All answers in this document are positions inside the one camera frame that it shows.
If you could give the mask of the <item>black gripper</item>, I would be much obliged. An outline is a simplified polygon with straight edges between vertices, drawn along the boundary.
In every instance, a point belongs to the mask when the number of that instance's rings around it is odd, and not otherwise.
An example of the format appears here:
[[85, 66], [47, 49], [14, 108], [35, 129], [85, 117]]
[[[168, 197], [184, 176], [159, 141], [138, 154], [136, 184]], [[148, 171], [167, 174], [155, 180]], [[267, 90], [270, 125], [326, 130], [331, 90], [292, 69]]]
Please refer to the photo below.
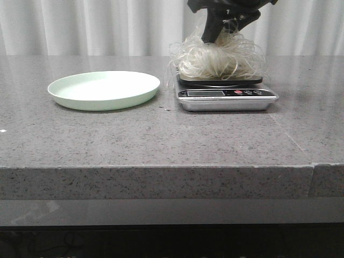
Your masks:
[[202, 35], [203, 43], [215, 43], [221, 31], [233, 33], [242, 30], [261, 16], [259, 9], [268, 3], [275, 5], [278, 0], [230, 1], [230, 0], [188, 0], [187, 5], [193, 13], [207, 9], [207, 20]]

